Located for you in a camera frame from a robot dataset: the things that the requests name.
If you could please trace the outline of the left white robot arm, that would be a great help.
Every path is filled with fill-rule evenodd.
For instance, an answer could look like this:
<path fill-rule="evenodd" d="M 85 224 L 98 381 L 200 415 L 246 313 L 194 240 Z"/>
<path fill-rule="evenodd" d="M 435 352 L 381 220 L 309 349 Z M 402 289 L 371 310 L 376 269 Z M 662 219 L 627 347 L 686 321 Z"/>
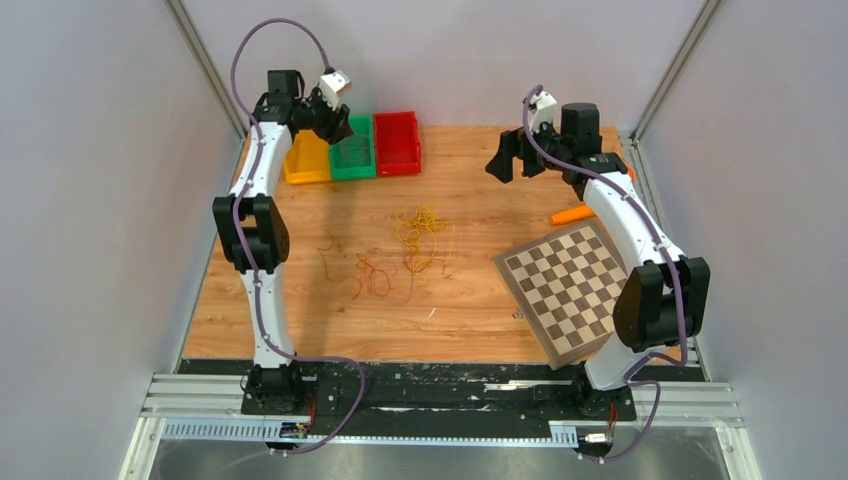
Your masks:
<path fill-rule="evenodd" d="M 243 386 L 245 414 L 294 415 L 306 403 L 301 366 L 287 325 L 283 277 L 290 235 L 274 200 L 285 157 L 302 131 L 337 143 L 352 134 L 342 102 L 349 78 L 329 68 L 305 89 L 300 72 L 271 70 L 268 89 L 243 110 L 250 122 L 244 165 L 226 196 L 214 199 L 213 217 L 225 258 L 248 295 L 255 350 Z"/>

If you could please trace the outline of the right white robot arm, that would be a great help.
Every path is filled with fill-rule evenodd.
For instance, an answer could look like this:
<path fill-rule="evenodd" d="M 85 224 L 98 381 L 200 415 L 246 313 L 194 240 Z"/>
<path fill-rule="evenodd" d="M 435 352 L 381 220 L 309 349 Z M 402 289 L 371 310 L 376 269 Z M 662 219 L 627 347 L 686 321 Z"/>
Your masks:
<path fill-rule="evenodd" d="M 527 178 L 560 172 L 610 235 L 628 275 L 612 310 L 615 334 L 585 363 L 584 381 L 570 392 L 575 411 L 592 418 L 609 407 L 610 390 L 625 386 L 649 359 L 700 333 L 711 272 L 662 231 L 621 157 L 603 152 L 596 105 L 560 106 L 535 90 L 524 100 L 522 122 L 501 134 L 486 172 L 509 183 L 515 159 Z"/>

